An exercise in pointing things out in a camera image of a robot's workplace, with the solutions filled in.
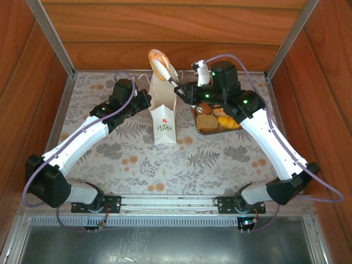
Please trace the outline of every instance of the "printed logo on bag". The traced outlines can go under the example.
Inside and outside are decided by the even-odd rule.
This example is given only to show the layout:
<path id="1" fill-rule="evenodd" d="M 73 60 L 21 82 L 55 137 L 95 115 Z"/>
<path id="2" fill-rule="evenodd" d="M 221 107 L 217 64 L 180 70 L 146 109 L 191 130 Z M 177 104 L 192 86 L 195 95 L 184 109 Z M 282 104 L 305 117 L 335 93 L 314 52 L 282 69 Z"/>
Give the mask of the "printed logo on bag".
<path id="1" fill-rule="evenodd" d="M 157 127 L 157 130 L 160 130 L 160 131 L 164 131 L 164 130 L 171 131 L 172 127 L 167 125 L 167 124 L 162 124 L 162 125 Z"/>

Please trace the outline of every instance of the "wooden wall panel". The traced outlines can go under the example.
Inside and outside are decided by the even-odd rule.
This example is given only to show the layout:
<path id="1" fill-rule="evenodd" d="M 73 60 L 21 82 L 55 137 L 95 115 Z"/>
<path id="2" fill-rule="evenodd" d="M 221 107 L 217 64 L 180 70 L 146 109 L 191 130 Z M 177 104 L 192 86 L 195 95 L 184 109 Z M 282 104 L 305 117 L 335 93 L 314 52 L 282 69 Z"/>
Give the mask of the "wooden wall panel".
<path id="1" fill-rule="evenodd" d="M 305 0 L 42 0 L 42 3 L 118 3 L 118 4 L 183 4 L 229 7 L 264 7 L 300 9 Z"/>
<path id="2" fill-rule="evenodd" d="M 263 72 L 305 2 L 45 0 L 44 6 L 76 69 L 150 69 L 149 47 L 160 46 L 167 56 L 181 55 L 172 59 L 178 69 L 190 69 L 188 55 L 196 57 L 197 47 L 198 59 L 233 52 L 249 70 Z"/>
<path id="3" fill-rule="evenodd" d="M 334 263 L 352 261 L 351 24 L 350 2 L 320 0 L 272 80 L 290 142 L 345 196 L 341 203 L 316 203 Z M 306 191 L 337 197 L 315 181 Z"/>
<path id="4" fill-rule="evenodd" d="M 131 60 L 134 69 L 149 69 L 148 51 L 157 48 L 167 54 L 176 69 L 190 69 L 195 61 L 229 52 L 238 54 L 246 67 L 258 71 L 269 67 L 278 50 L 276 46 L 168 42 L 67 42 L 65 48 L 78 69 L 129 69 Z"/>
<path id="5" fill-rule="evenodd" d="M 0 1 L 0 247 L 24 187 L 26 159 L 45 150 L 67 74 L 25 1 Z"/>

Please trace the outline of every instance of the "floral tablecloth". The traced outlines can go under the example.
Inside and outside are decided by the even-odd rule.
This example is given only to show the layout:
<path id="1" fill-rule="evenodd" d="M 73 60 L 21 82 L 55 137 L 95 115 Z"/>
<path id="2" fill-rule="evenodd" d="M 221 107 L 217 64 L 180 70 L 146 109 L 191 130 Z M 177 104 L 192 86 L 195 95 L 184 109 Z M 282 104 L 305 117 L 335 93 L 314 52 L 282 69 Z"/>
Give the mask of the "floral tablecloth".
<path id="1" fill-rule="evenodd" d="M 132 73 L 136 79 L 140 74 Z M 187 73 L 183 82 L 194 78 Z M 264 76 L 253 79 L 269 102 Z M 239 80 L 242 89 L 251 90 L 245 75 Z M 149 89 L 145 77 L 137 84 Z M 94 106 L 108 99 L 113 86 L 113 73 L 77 75 L 60 142 L 82 124 Z M 249 182 L 275 177 L 266 155 L 246 131 L 203 136 L 196 130 L 190 107 L 179 98 L 176 111 L 178 144 L 153 144 L 152 118 L 145 110 L 90 148 L 67 179 L 91 182 L 115 194 L 230 195 Z"/>

